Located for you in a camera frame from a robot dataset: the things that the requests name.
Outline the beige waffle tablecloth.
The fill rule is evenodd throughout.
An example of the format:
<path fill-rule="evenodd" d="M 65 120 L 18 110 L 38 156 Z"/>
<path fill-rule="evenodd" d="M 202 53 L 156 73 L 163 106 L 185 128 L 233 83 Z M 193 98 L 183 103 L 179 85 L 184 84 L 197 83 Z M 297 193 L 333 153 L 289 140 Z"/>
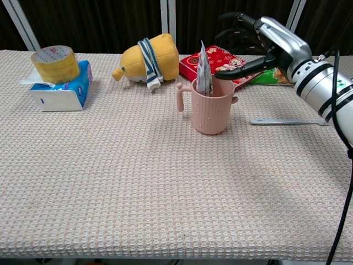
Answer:
<path fill-rule="evenodd" d="M 82 111 L 42 112 L 20 84 L 30 53 L 0 51 L 0 264 L 8 257 L 325 260 L 350 183 L 329 126 L 290 87 L 248 86 L 226 130 L 196 131 L 190 94 L 115 82 L 120 56 L 78 54 Z"/>

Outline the black pleated curtain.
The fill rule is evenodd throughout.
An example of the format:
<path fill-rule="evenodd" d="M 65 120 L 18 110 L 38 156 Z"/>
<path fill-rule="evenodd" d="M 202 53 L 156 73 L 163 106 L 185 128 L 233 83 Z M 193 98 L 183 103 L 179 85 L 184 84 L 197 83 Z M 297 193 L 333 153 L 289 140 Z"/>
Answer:
<path fill-rule="evenodd" d="M 353 0 L 306 0 L 295 33 L 313 55 L 335 44 L 341 55 L 353 55 Z"/>
<path fill-rule="evenodd" d="M 0 0 L 0 50 L 28 50 L 2 0 Z"/>
<path fill-rule="evenodd" d="M 244 37 L 216 40 L 220 32 L 231 28 L 232 20 L 219 20 L 228 12 L 243 12 L 253 18 L 268 16 L 285 25 L 294 0 L 176 0 L 176 45 L 180 54 L 194 54 L 201 43 L 217 45 L 228 51 L 250 46 Z"/>
<path fill-rule="evenodd" d="M 41 47 L 121 54 L 162 32 L 159 0 L 19 0 Z"/>

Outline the yellow plush toy with scarf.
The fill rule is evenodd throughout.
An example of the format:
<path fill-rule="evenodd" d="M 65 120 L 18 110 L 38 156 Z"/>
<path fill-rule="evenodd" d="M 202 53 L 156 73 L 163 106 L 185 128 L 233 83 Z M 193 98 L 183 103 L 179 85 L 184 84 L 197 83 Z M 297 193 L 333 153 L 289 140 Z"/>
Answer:
<path fill-rule="evenodd" d="M 125 76 L 133 82 L 145 83 L 153 92 L 164 81 L 179 76 L 179 53 L 172 36 L 163 33 L 151 39 L 144 38 L 124 51 L 112 77 L 119 81 Z"/>

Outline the floral toothpaste tube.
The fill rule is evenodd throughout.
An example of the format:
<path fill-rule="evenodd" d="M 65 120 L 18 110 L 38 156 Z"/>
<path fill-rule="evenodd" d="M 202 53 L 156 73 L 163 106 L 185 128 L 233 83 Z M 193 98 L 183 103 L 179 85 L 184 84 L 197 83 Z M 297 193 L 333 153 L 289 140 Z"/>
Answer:
<path fill-rule="evenodd" d="M 196 91 L 203 96 L 213 96 L 212 74 L 203 42 L 201 42 L 199 63 L 197 66 Z"/>

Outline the green snack bag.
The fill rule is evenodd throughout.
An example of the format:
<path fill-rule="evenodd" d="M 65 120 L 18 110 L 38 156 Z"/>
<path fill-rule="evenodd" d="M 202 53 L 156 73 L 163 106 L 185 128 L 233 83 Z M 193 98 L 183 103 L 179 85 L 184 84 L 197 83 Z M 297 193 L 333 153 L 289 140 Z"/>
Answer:
<path fill-rule="evenodd" d="M 263 86 L 293 86 L 278 68 L 265 70 L 249 83 Z"/>

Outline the pink ribbed plastic cup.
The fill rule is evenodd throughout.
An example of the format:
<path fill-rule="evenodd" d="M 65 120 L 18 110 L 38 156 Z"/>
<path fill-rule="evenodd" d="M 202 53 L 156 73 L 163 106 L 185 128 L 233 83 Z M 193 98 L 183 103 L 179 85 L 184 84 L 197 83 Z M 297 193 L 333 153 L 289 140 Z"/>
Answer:
<path fill-rule="evenodd" d="M 213 96 L 208 97 L 196 91 L 196 80 L 190 86 L 176 85 L 176 107 L 184 111 L 184 92 L 191 93 L 191 120 L 194 128 L 205 135 L 221 133 L 228 124 L 231 106 L 238 102 L 234 95 L 234 83 L 212 77 Z"/>

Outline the white frame post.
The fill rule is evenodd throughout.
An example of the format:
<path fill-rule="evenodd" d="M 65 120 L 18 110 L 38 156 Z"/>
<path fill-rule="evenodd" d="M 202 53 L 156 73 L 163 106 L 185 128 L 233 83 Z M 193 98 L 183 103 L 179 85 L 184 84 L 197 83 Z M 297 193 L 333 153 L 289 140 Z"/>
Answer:
<path fill-rule="evenodd" d="M 32 30 L 32 27 L 22 9 L 19 0 L 2 0 L 7 13 L 14 23 L 19 35 L 21 36 L 26 48 L 29 51 L 37 51 L 41 46 Z"/>
<path fill-rule="evenodd" d="M 169 33 L 177 43 L 176 0 L 160 0 L 162 33 Z"/>
<path fill-rule="evenodd" d="M 286 28 L 294 33 L 296 31 L 298 22 L 304 10 L 307 0 L 293 0 L 292 8 L 290 10 Z"/>

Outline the yellow packing tape roll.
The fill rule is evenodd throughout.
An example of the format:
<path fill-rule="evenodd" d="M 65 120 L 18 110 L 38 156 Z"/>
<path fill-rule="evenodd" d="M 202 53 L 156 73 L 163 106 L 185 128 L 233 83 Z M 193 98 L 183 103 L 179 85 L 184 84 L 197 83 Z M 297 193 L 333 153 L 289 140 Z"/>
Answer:
<path fill-rule="evenodd" d="M 69 46 L 48 46 L 34 52 L 30 59 L 44 82 L 65 83 L 80 74 L 78 61 Z"/>

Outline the grey toothbrush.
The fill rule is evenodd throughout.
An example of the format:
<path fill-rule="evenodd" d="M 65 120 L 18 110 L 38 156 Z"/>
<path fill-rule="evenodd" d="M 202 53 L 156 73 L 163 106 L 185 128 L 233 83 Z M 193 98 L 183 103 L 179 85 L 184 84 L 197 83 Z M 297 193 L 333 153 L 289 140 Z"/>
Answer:
<path fill-rule="evenodd" d="M 301 119 L 250 119 L 250 124 L 252 125 L 319 125 L 319 126 L 329 126 L 326 121 L 308 121 Z"/>

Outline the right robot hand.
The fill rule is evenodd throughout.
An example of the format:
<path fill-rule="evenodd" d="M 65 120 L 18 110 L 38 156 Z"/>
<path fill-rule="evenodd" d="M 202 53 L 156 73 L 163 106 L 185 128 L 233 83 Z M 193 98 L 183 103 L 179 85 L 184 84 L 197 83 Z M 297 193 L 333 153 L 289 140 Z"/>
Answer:
<path fill-rule="evenodd" d="M 218 79 L 236 80 L 277 67 L 292 82 L 297 67 L 312 59 L 309 45 L 273 18 L 263 16 L 254 19 L 243 12 L 229 12 L 219 18 L 232 19 L 235 25 L 219 33 L 216 38 L 225 38 L 231 31 L 239 32 L 247 38 L 255 39 L 265 55 L 234 70 L 217 71 L 215 76 Z"/>

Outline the blue white tissue pack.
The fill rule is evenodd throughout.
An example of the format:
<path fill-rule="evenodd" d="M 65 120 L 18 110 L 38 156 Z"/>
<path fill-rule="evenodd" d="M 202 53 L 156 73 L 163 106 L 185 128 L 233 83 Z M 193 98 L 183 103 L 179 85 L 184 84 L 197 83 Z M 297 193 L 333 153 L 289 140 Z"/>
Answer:
<path fill-rule="evenodd" d="M 80 61 L 78 66 L 80 74 L 69 82 L 44 82 L 34 68 L 19 83 L 31 85 L 29 93 L 43 112 L 80 111 L 84 107 L 93 76 L 89 61 Z"/>

